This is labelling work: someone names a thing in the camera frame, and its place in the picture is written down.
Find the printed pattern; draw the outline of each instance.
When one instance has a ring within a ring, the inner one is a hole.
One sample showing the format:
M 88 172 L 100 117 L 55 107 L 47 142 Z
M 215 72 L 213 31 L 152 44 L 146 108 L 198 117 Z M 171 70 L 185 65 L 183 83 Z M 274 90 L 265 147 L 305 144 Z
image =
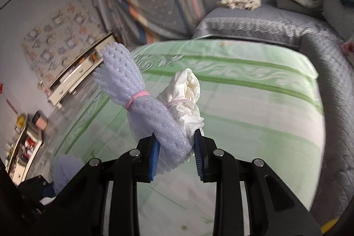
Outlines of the printed pattern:
M 104 36 L 81 0 L 59 9 L 32 29 L 22 48 L 46 88 L 73 61 Z

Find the pillow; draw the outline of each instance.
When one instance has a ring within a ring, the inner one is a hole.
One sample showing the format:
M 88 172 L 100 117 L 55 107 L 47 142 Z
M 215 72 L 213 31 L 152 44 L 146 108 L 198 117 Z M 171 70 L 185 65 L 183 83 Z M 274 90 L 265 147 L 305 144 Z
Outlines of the pillow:
M 289 10 L 291 12 L 302 13 L 304 15 L 308 15 L 308 16 L 312 16 L 324 20 L 321 14 L 322 11 L 321 7 L 316 7 L 316 8 L 303 7 L 292 0 L 276 0 L 276 1 L 277 1 L 278 8 Z
M 345 7 L 339 0 L 325 0 L 323 16 L 345 41 L 354 35 L 354 8 Z

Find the yellow object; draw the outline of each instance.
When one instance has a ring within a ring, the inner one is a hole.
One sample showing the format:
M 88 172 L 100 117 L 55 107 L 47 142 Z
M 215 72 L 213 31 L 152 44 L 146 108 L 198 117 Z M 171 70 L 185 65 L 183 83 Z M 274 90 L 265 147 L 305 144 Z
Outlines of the yellow object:
M 22 127 L 22 125 L 23 125 L 23 123 L 24 123 L 24 121 L 25 121 L 25 116 L 24 116 L 24 114 L 20 114 L 18 117 L 17 117 L 17 121 L 16 121 L 16 126 L 18 127 L 18 128 L 21 128 Z
M 322 235 L 323 235 L 324 233 L 326 233 L 328 230 L 330 230 L 330 229 L 334 226 L 334 224 L 337 223 L 338 219 L 339 219 L 339 218 L 332 219 L 332 220 L 328 221 L 325 225 L 323 225 L 323 226 L 321 227 Z
M 91 58 L 94 63 L 98 60 L 97 56 L 94 53 L 91 53 Z

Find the drawer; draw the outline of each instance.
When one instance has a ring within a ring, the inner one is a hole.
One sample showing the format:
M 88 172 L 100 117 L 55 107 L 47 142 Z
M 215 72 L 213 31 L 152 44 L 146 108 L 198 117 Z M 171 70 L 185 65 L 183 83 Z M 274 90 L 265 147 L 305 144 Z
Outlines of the drawer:
M 64 95 L 69 91 L 71 86 L 75 84 L 80 77 L 85 74 L 87 70 L 93 65 L 90 58 L 85 59 L 75 70 L 69 74 L 69 76 L 61 83 L 58 88 L 53 91 L 52 95 L 48 98 L 48 101 L 53 105 L 57 105 Z
M 24 175 L 25 169 L 25 166 L 22 166 L 18 162 L 16 163 L 15 170 L 12 176 L 12 181 L 13 183 L 15 183 L 16 186 L 22 182 L 22 177 Z
M 106 46 L 106 44 L 112 44 L 113 42 L 116 42 L 116 40 L 114 39 L 113 35 L 110 35 L 109 37 L 102 40 L 99 44 L 96 45 L 94 49 L 97 51 L 97 54 L 100 58 L 102 57 L 102 53 L 100 52 L 100 50 L 101 49 L 105 50 L 104 47 Z

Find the red decoration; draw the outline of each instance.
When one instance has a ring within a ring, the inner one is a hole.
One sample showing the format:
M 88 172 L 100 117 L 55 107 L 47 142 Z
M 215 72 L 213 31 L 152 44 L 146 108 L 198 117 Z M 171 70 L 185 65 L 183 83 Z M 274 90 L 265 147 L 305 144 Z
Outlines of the red decoration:
M 3 91 L 2 88 L 3 88 L 3 87 L 4 87 L 4 84 L 3 84 L 3 83 L 0 83 L 0 94 L 2 94 L 2 91 Z M 6 99 L 6 97 L 5 97 L 4 95 L 2 95 L 2 96 L 5 98 L 6 103 L 10 106 L 10 108 L 12 109 L 12 111 L 18 115 L 17 110 L 14 108 L 14 106 L 11 104 L 11 102 L 10 102 L 8 99 Z

